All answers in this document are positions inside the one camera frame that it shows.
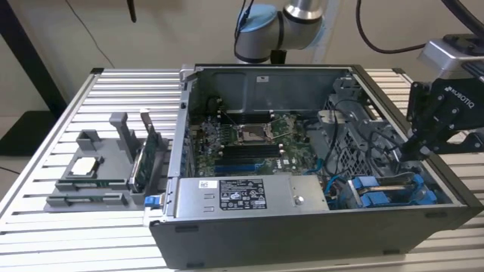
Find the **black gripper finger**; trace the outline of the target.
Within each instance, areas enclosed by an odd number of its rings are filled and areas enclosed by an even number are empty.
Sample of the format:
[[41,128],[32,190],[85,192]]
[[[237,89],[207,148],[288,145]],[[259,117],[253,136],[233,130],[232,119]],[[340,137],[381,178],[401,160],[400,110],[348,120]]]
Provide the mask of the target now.
[[425,160],[433,153],[432,145],[427,141],[421,141],[417,151],[417,160]]
[[423,148],[421,139],[419,138],[417,134],[412,134],[408,140],[403,143],[400,152],[401,157],[400,161],[421,161],[424,160],[424,155],[420,152]]

